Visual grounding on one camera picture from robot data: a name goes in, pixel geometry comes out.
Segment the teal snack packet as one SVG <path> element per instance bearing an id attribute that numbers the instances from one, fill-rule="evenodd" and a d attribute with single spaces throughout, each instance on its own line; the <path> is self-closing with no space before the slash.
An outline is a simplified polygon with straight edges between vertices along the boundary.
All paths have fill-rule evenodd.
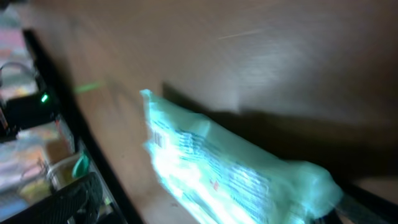
<path id="1" fill-rule="evenodd" d="M 200 223 L 311 223 L 340 202 L 326 169 L 279 159 L 150 90 L 141 96 L 158 181 Z"/>

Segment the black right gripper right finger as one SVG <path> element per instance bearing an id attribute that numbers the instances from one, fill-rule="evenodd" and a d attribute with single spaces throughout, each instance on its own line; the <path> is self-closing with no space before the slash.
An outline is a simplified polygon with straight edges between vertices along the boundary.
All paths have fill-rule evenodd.
<path id="1" fill-rule="evenodd" d="M 320 223 L 343 224 L 340 215 L 352 223 L 397 224 L 397 205 L 352 184 L 341 184 L 344 196 Z"/>

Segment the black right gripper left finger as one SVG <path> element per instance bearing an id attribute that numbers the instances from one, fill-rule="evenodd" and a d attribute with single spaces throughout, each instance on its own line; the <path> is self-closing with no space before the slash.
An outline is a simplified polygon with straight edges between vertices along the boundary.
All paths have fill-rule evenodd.
<path id="1" fill-rule="evenodd" d="M 96 223 L 103 199 L 101 180 L 94 172 L 74 181 L 3 224 Z"/>

